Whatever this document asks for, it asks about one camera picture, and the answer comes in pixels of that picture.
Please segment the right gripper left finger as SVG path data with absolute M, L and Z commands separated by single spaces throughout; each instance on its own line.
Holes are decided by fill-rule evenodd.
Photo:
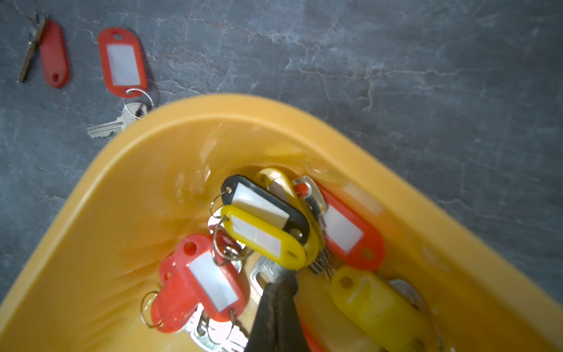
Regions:
M 283 278 L 280 277 L 265 286 L 245 352 L 282 351 L 277 318 L 277 294 L 282 282 Z

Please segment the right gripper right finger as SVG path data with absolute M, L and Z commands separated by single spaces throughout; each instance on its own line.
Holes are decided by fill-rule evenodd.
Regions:
M 299 286 L 294 271 L 277 279 L 277 350 L 309 352 L 294 297 Z

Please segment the pile of tagged keys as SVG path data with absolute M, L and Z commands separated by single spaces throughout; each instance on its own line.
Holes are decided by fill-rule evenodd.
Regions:
M 208 233 L 160 265 L 142 322 L 187 331 L 206 351 L 442 351 L 422 297 L 378 274 L 380 232 L 304 175 L 276 168 L 228 177 Z

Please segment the red tag with key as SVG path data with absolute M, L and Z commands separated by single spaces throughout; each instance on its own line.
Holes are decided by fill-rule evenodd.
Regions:
M 98 35 L 98 48 L 108 91 L 124 101 L 144 96 L 148 103 L 124 102 L 120 116 L 87 129 L 91 139 L 118 134 L 155 107 L 154 100 L 148 94 L 145 64 L 137 36 L 119 27 L 104 29 Z

